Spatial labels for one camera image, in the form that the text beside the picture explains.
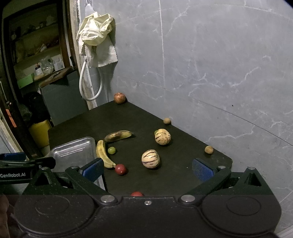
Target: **yellow container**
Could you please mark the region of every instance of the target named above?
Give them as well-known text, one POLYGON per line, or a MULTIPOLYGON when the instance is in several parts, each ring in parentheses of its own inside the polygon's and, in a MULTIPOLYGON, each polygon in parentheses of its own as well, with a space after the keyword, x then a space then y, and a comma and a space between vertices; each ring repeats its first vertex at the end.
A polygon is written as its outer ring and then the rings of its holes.
POLYGON ((28 130, 39 148, 49 145, 48 130, 51 124, 48 120, 33 124, 28 130))

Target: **white cloth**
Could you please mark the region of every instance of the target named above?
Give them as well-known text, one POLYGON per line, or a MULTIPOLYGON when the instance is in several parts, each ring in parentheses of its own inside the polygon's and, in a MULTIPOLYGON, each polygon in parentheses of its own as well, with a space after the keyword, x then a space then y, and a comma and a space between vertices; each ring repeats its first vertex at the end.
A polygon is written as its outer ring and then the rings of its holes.
POLYGON ((97 12, 85 17, 76 39, 79 41, 79 53, 87 58, 90 67, 102 67, 117 62, 115 47, 108 33, 112 30, 113 17, 97 12))

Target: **human hand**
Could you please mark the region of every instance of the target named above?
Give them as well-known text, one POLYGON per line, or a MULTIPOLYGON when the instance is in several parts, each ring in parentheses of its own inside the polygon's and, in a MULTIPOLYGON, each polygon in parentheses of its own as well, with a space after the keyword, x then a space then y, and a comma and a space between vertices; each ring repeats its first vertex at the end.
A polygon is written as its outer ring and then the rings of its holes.
POLYGON ((8 199, 5 195, 0 195, 0 238, 8 238, 7 229, 7 209, 9 206, 8 199))

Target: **striped melon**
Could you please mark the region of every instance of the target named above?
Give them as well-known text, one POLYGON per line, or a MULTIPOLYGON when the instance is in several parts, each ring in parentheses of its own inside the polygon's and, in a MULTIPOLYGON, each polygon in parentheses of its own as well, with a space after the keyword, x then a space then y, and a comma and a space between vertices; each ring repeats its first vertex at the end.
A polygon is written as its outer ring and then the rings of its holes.
POLYGON ((159 129, 155 133, 155 140, 159 145, 166 145, 171 140, 170 133, 165 129, 159 129))
POLYGON ((148 169, 157 167, 160 163, 160 157, 154 149, 149 149, 142 154, 142 164, 148 169))

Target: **white hose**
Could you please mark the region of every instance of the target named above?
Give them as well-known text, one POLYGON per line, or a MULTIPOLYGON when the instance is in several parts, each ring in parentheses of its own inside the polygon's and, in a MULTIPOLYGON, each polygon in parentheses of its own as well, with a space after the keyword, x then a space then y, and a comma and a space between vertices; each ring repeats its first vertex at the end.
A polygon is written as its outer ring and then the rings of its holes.
POLYGON ((84 100, 86 100, 86 101, 93 101, 93 100, 95 100, 100 95, 100 93, 102 91, 102 87, 103 87, 102 73, 100 72, 100 70, 98 68, 98 71, 99 71, 99 74, 100 74, 100 81, 101 81, 101 85, 100 85, 100 88, 99 88, 98 93, 94 97, 92 97, 92 98, 87 98, 84 95, 83 91, 82 91, 82 78, 84 76, 84 70, 86 68, 86 63, 87 63, 87 60, 85 59, 84 60, 84 64, 82 65, 81 72, 80 72, 80 77, 79 77, 79 92, 80 92, 80 95, 82 96, 82 98, 84 100))

